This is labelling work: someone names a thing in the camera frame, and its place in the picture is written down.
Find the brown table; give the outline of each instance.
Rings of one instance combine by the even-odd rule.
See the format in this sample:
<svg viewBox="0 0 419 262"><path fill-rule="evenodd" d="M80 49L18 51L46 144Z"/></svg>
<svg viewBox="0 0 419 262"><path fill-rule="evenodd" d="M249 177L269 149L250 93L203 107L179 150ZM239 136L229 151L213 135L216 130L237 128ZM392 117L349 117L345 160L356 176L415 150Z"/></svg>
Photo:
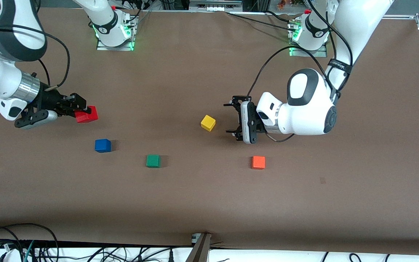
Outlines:
<svg viewBox="0 0 419 262"><path fill-rule="evenodd" d="M414 21L380 23L330 134L281 144L262 136L248 146L224 132L237 114L223 103L246 94L286 45L282 29L222 12L154 12L139 25L135 51L108 52L95 50L82 10L42 8L40 20L71 51L60 92L85 97L100 119L62 117L24 131L0 116L0 224L38 222L64 241L185 245L208 231L224 247L419 254ZM43 61L56 83L65 53L51 40L48 47ZM45 81L38 63L19 66ZM278 55L255 101L264 91L285 100L288 78L305 67L316 68L309 58ZM212 132L200 127L206 114L217 121ZM93 150L103 138L113 152ZM164 167L146 168L147 154L163 156ZM250 169L253 155L266 156L265 170Z"/></svg>

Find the black plug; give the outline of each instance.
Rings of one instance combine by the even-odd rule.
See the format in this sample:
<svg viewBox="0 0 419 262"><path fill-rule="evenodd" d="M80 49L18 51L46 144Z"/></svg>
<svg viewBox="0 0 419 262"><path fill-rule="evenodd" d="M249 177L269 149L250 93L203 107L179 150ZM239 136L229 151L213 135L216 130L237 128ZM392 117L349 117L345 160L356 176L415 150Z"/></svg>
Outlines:
<svg viewBox="0 0 419 262"><path fill-rule="evenodd" d="M169 262L174 262L174 252L171 250L169 250Z"/></svg>

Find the cube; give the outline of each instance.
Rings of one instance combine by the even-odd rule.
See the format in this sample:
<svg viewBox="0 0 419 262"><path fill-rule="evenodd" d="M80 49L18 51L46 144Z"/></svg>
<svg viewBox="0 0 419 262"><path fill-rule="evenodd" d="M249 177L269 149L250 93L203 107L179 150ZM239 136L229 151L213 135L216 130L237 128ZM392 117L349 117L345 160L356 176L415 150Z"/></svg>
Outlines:
<svg viewBox="0 0 419 262"><path fill-rule="evenodd" d="M211 130L213 130L213 127L216 125L216 119L206 115L200 124L201 127L204 128L206 131L211 132Z"/></svg>
<svg viewBox="0 0 419 262"><path fill-rule="evenodd" d="M75 120L77 120L77 123L88 123L91 121L98 120L98 113L96 112L95 106L88 106L92 110L91 114L87 114L83 111L74 111Z"/></svg>
<svg viewBox="0 0 419 262"><path fill-rule="evenodd" d="M161 157L159 155L148 155L147 156L147 167L149 168L160 168Z"/></svg>
<svg viewBox="0 0 419 262"><path fill-rule="evenodd" d="M251 158L251 169L262 170L265 168L264 156L253 156Z"/></svg>
<svg viewBox="0 0 419 262"><path fill-rule="evenodd" d="M111 151L111 141L108 139L95 140L95 151L98 153L107 153Z"/></svg>

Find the gray floor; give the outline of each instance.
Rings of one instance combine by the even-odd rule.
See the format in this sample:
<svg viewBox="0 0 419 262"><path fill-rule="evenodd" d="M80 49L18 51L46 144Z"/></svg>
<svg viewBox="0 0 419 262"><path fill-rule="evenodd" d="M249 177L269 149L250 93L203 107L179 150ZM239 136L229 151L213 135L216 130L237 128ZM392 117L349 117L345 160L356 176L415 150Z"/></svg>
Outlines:
<svg viewBox="0 0 419 262"><path fill-rule="evenodd" d="M43 0L44 7L79 7L72 0ZM414 15L419 12L419 0L395 0L388 15Z"/></svg>

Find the yellow cube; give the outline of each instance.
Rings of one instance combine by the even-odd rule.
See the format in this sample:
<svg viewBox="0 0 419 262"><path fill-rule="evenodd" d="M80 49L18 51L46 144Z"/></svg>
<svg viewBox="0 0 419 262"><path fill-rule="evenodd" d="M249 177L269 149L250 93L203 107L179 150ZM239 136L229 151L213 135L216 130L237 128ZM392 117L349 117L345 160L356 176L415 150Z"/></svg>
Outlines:
<svg viewBox="0 0 419 262"><path fill-rule="evenodd" d="M201 127L206 129L207 131L211 132L213 127L216 125L216 119L212 118L211 116L206 115L203 120L201 121Z"/></svg>

